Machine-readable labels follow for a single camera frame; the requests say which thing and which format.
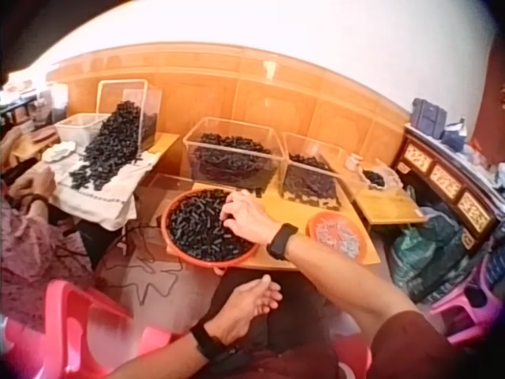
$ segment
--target clear plastic container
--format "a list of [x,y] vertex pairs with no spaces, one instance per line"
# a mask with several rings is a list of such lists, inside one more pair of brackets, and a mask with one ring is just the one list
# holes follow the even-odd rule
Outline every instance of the clear plastic container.
[[[207,134],[220,137],[242,137],[260,143],[270,153],[251,152],[240,148],[201,141]],[[183,139],[188,152],[194,180],[233,186],[247,190],[265,191],[279,172],[284,153],[272,128],[231,121],[222,118],[202,118]]]
[[282,138],[287,155],[279,183],[283,199],[338,211],[339,187],[350,197],[366,188],[360,175],[348,168],[351,155],[343,148],[287,132]]
[[140,108],[139,154],[155,143],[156,123],[161,107],[161,90],[145,79],[100,81],[96,97],[96,114],[112,113],[119,103],[131,101]]
[[[368,178],[363,173],[363,170],[374,171],[380,176],[382,176],[384,180],[384,186],[378,186],[377,184],[372,183],[370,180],[368,180]],[[370,190],[377,190],[384,194],[391,194],[391,195],[395,195],[399,191],[402,191],[403,183],[398,174],[396,174],[395,170],[390,168],[388,165],[386,165],[379,159],[376,159],[375,165],[367,163],[360,164],[360,166],[357,169],[357,172],[361,176],[363,181],[365,181],[368,184],[368,188]]]
[[28,104],[28,113],[35,129],[53,125],[66,118],[69,86],[49,82],[35,90],[35,99]]
[[54,124],[60,140],[85,148],[96,137],[108,114],[78,113]]

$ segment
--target white wall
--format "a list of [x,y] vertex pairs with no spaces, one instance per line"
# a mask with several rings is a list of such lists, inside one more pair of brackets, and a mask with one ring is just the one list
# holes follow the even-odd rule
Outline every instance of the white wall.
[[473,129],[494,33],[479,0],[143,0],[78,28],[34,66],[133,43],[232,43],[333,69],[407,110],[429,99]]

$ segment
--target watch strap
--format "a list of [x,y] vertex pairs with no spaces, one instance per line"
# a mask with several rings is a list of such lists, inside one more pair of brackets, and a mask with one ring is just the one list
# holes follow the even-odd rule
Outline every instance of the watch strap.
[[290,223],[284,223],[279,231],[275,234],[275,237],[267,245],[268,253],[279,261],[284,261],[286,255],[287,242],[292,235],[298,232],[298,228]]
[[193,326],[191,328],[191,333],[198,344],[198,351],[209,361],[212,361],[220,355],[228,352],[228,348],[224,343],[209,336],[203,323],[199,322]]

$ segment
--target hand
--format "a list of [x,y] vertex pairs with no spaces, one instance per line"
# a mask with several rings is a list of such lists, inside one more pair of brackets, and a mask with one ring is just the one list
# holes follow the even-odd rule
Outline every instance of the hand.
[[13,128],[6,133],[6,139],[9,139],[12,142],[14,142],[16,140],[19,140],[22,135],[23,135],[23,132],[21,130],[21,127],[20,126],[13,126]]
[[54,182],[54,172],[49,167],[34,174],[32,190],[33,193],[45,198],[51,197],[56,190],[56,183]]
[[279,307],[280,289],[269,275],[236,287],[219,313],[205,324],[207,333],[225,345],[245,336],[255,316]]
[[23,196],[30,195],[33,193],[33,171],[27,171],[22,176],[20,176],[14,184],[9,188],[9,195],[18,200]]
[[262,245],[269,244],[281,227],[247,191],[231,193],[219,218],[238,237]]

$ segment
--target sleeve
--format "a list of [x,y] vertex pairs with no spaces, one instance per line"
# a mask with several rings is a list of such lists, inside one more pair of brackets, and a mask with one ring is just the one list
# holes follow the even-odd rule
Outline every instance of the sleeve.
[[403,312],[387,320],[377,332],[367,378],[447,378],[457,358],[455,349],[422,314]]
[[2,268],[34,281],[49,266],[54,243],[51,226],[21,215],[2,198]]

